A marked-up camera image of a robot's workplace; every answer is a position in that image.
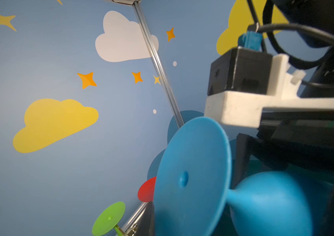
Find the green wine glass back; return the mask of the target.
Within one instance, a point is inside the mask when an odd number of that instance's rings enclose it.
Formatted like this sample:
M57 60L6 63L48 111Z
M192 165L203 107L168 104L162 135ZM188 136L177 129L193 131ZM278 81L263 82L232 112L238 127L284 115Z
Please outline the green wine glass back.
M125 233L118 226L125 213L126 205L124 202L116 202L107 207L96 219L92 227L92 235L103 236L114 229L118 236L124 236Z

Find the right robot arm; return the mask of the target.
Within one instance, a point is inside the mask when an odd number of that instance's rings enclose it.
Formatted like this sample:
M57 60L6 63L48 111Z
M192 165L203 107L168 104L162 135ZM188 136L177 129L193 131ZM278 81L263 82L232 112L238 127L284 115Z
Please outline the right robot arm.
M250 59L247 49L253 39L257 50L266 55L262 33L267 34L277 53L284 53L275 31L296 31L310 47L329 48L316 61L289 58L298 69L316 68L312 79L303 82L303 98L334 98L334 1L267 1L262 20L258 19L252 1L248 1L248 7L258 29L240 36L237 47L231 49L231 59L242 55ZM275 128L263 125L256 138L244 134L237 138L235 183L240 181L251 155L274 170L284 170L293 164L334 171L334 111L281 112L267 115L266 119L282 121ZM318 235L334 236L334 193L326 215L319 220Z

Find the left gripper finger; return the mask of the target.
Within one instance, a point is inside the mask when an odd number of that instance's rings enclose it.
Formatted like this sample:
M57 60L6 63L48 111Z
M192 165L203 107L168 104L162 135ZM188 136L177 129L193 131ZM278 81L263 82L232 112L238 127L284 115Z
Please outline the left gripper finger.
M155 235L154 203L143 203L134 213L135 220L131 229L132 236Z

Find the blue wine glass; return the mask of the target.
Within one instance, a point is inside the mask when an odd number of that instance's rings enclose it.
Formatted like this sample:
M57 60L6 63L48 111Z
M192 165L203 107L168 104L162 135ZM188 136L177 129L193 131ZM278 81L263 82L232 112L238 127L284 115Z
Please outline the blue wine glass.
M261 172L230 188L232 153L224 129L198 117L171 139L158 169L157 236L209 236L226 206L240 236L313 236L333 185L284 171Z

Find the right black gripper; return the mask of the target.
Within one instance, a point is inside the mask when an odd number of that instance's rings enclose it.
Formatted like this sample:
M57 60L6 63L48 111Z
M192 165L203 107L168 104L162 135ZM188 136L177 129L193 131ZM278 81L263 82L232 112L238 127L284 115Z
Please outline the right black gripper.
M256 137L237 136L232 187L244 179L251 156L273 170L292 164L334 175L334 112L263 113ZM319 235L334 236L334 193Z

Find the red wine glass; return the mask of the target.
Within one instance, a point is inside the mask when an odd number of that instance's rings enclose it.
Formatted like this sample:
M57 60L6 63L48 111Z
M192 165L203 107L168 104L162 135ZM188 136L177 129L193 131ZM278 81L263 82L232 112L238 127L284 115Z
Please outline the red wine glass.
M147 180L139 189L138 191L138 199L141 202L152 202L154 200L154 191L155 191L155 183L157 177L153 177Z

